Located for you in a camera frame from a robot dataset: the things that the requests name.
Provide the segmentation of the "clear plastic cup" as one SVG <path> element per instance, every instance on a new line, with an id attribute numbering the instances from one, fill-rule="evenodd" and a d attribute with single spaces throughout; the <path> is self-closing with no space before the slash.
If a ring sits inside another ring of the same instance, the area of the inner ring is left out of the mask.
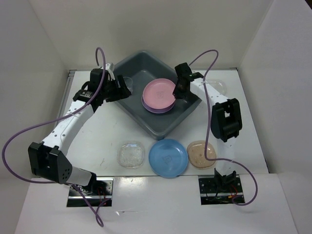
<path id="1" fill-rule="evenodd" d="M 132 93 L 133 92 L 133 81 L 130 77 L 123 77 L 127 89 Z"/>

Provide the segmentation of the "pink plastic plate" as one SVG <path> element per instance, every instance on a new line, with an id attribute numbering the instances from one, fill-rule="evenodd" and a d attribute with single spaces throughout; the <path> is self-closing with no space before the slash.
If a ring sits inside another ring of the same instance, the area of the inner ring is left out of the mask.
<path id="1" fill-rule="evenodd" d="M 149 82 L 142 93 L 144 102 L 153 109 L 165 109 L 175 103 L 173 95 L 175 84 L 166 78 L 157 78 Z"/>

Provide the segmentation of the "purple plastic plate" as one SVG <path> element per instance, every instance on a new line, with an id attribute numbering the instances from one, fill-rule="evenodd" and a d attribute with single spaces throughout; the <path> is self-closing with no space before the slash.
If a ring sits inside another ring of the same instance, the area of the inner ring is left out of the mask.
<path id="1" fill-rule="evenodd" d="M 163 113 L 166 113 L 166 112 L 170 111 L 170 110 L 174 107 L 175 104 L 173 103 L 172 105 L 170 105 L 170 106 L 168 106 L 168 107 L 165 107 L 165 108 L 163 108 L 163 109 L 155 109 L 155 108 L 152 108 L 152 107 L 148 106 L 148 105 L 145 103 L 144 98 L 142 98 L 142 105 L 143 105 L 143 107 L 144 107 L 147 111 L 149 111 L 149 112 L 151 112 L 151 113 L 154 113 L 154 114 L 163 114 Z"/>

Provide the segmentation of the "clear textured square dish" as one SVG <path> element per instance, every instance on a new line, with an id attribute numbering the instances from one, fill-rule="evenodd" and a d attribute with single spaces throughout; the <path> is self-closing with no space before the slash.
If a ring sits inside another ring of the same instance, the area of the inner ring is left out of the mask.
<path id="1" fill-rule="evenodd" d="M 117 151 L 117 162 L 121 167 L 137 169 L 145 161 L 145 148 L 139 141 L 124 141 Z"/>

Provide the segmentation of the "blue plastic plate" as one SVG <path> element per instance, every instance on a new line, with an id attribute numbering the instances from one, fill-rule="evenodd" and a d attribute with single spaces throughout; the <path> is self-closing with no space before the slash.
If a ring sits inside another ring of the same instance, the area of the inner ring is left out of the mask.
<path id="1" fill-rule="evenodd" d="M 162 139 L 150 149 L 148 161 L 154 173 L 164 178 L 182 175 L 188 166 L 185 147 L 174 139 Z"/>

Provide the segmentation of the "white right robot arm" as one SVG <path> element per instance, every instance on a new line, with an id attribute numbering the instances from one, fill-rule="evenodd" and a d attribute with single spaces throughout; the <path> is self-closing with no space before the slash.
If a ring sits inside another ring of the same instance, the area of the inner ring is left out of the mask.
<path id="1" fill-rule="evenodd" d="M 234 164 L 234 144 L 242 129 L 242 117 L 239 101 L 228 98 L 210 85 L 199 72 L 192 72 L 187 63 L 175 67 L 177 83 L 173 95 L 177 99 L 196 96 L 207 104 L 208 128 L 203 156 L 206 161 L 215 161 L 214 186 L 224 192 L 231 186 L 231 178 L 236 176 Z M 217 139 L 216 158 L 208 157 L 209 135 Z"/>

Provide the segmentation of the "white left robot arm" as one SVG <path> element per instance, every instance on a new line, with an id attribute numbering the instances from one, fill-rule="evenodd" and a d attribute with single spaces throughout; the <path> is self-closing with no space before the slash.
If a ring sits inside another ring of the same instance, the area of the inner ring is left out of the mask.
<path id="1" fill-rule="evenodd" d="M 85 122 L 104 102 L 128 98 L 123 75 L 112 71 L 93 69 L 89 81 L 76 92 L 69 110 L 55 129 L 40 143 L 31 143 L 28 155 L 32 174 L 58 184 L 74 184 L 87 195 L 97 190 L 97 175 L 73 166 L 66 155 Z"/>

